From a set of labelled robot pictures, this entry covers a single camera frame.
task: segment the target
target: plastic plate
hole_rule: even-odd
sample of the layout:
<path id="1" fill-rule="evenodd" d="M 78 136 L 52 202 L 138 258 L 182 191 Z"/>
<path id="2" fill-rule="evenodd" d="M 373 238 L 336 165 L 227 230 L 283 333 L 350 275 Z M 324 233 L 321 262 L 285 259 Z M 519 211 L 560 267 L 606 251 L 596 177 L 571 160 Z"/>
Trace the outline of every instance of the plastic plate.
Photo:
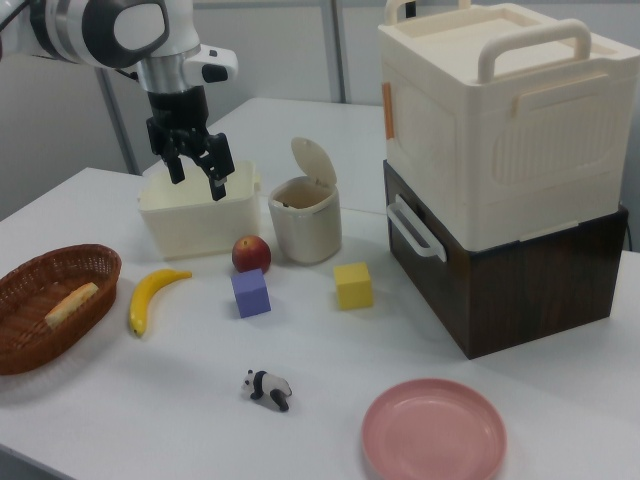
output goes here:
<path id="1" fill-rule="evenodd" d="M 507 434 L 496 409 L 475 390 L 420 379 L 373 402 L 362 443 L 385 480 L 488 480 L 502 464 Z"/>

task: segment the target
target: wooden box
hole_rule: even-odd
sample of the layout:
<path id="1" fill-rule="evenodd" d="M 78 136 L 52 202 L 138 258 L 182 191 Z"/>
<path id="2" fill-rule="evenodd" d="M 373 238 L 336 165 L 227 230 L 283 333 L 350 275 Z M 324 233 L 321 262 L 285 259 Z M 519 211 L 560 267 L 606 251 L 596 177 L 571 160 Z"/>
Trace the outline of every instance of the wooden box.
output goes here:
<path id="1" fill-rule="evenodd" d="M 386 161 L 384 178 L 387 205 L 399 195 L 444 247 L 446 261 L 421 257 L 389 221 L 391 252 L 468 358 L 609 316 L 628 217 L 622 206 L 577 227 L 469 252 Z"/>

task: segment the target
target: white plastic container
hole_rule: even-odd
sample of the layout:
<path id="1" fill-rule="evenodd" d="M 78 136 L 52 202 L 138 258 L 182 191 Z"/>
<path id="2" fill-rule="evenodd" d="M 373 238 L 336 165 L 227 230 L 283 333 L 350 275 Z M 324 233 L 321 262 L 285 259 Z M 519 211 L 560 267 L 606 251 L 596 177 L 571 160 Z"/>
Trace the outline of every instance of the white plastic container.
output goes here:
<path id="1" fill-rule="evenodd" d="M 317 143 L 294 138 L 291 149 L 307 176 L 285 182 L 269 196 L 273 228 L 287 257 L 298 263 L 318 263 L 342 244 L 336 172 Z"/>
<path id="2" fill-rule="evenodd" d="M 235 162 L 235 168 L 217 202 L 198 167 L 185 167 L 177 185 L 168 170 L 149 177 L 138 208 L 165 259 L 230 252 L 240 237 L 258 235 L 260 177 L 252 162 Z"/>
<path id="3" fill-rule="evenodd" d="M 640 52 L 512 4 L 379 27 L 387 159 L 468 251 L 617 212 Z"/>

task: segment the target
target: apple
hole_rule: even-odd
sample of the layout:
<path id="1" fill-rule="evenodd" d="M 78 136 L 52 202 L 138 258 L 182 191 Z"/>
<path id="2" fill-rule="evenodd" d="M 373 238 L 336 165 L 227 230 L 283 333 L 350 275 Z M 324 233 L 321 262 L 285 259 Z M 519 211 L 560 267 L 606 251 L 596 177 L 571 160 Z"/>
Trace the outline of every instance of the apple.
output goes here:
<path id="1" fill-rule="evenodd" d="M 262 273 L 271 265 L 269 244 L 257 235 L 247 235 L 236 241 L 231 250 L 231 261 L 238 272 L 259 268 Z"/>

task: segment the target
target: bread slice in basket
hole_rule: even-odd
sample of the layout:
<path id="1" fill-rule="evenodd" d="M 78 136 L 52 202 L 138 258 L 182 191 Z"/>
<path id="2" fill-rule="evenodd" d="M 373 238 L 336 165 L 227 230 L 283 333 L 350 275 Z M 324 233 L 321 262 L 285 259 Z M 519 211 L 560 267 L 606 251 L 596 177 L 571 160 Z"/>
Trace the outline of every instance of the bread slice in basket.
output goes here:
<path id="1" fill-rule="evenodd" d="M 44 319 L 51 329 L 58 327 L 66 318 L 75 312 L 80 305 L 86 302 L 91 296 L 98 291 L 98 286 L 93 283 L 85 283 L 81 287 L 75 289 L 69 295 L 62 299 Z"/>

